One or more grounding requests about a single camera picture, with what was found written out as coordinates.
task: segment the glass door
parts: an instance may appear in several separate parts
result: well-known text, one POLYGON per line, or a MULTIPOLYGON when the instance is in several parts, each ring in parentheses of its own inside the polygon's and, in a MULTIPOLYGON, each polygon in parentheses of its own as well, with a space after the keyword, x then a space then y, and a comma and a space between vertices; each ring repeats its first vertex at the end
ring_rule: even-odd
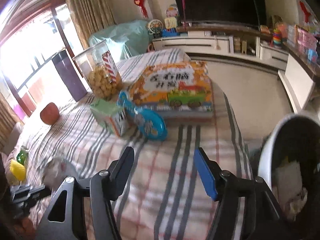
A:
POLYGON ((75 56, 80 54, 83 51, 83 47, 78 38, 76 28, 72 22, 67 4, 65 3, 56 7, 55 11, 57 13, 57 18, 60 21, 63 33, 65 34, 73 53, 75 56))
POLYGON ((51 61, 64 48, 51 10, 34 18, 2 45, 1 70, 31 113, 42 104, 59 104, 71 98, 51 61))

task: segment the television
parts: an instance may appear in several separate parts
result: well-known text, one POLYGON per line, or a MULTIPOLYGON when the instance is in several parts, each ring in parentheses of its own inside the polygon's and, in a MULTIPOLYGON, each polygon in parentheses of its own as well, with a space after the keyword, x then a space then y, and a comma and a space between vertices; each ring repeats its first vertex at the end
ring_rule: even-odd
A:
MULTIPOLYGON (((182 0, 176 0, 183 18, 182 0)), ((186 22, 259 27, 267 22, 264 0, 185 0, 186 22)))

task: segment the curtain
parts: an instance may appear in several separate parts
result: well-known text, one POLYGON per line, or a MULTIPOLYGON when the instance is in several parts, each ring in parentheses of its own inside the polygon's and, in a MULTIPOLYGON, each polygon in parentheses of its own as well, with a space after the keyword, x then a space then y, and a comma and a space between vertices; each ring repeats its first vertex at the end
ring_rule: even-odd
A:
POLYGON ((91 34, 115 24, 108 0, 66 0, 84 49, 91 34))
POLYGON ((3 149, 17 122, 20 122, 20 118, 12 110, 2 93, 0 93, 0 151, 3 149))

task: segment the red ball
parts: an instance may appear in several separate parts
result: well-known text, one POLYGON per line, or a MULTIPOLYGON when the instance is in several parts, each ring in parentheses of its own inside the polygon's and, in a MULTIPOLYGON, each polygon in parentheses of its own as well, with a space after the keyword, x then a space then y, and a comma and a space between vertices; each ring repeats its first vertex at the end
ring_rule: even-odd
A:
POLYGON ((40 112, 40 118, 42 122, 47 125, 53 125, 57 122, 60 117, 59 109, 54 103, 49 103, 47 106, 40 112))

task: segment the bed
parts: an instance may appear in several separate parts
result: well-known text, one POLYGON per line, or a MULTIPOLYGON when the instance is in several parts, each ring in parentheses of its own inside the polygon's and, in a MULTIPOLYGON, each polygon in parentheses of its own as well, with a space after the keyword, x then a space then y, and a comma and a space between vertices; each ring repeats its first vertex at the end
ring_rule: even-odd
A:
MULTIPOLYGON (((180 49, 166 49, 138 55, 117 64, 125 82, 134 81, 147 65, 180 62, 190 58, 180 49)), ((126 146, 135 160, 124 193, 112 203, 122 239, 205 239, 217 203, 206 195, 193 163, 195 147, 202 147, 211 160, 241 178, 252 179, 246 147, 226 95, 213 83, 212 125, 168 127, 164 142, 149 141, 132 127, 122 138, 100 127, 90 112, 91 93, 79 102, 60 107, 61 117, 52 127, 32 117, 16 146, 29 150, 27 181, 41 184, 42 168, 52 157, 63 157, 81 178, 108 168, 126 146)), ((30 218, 36 226, 50 198, 33 208, 30 218)), ((244 198, 239 199, 234 239, 239 239, 244 198)), ((89 200, 85 200, 88 238, 94 239, 89 200)))

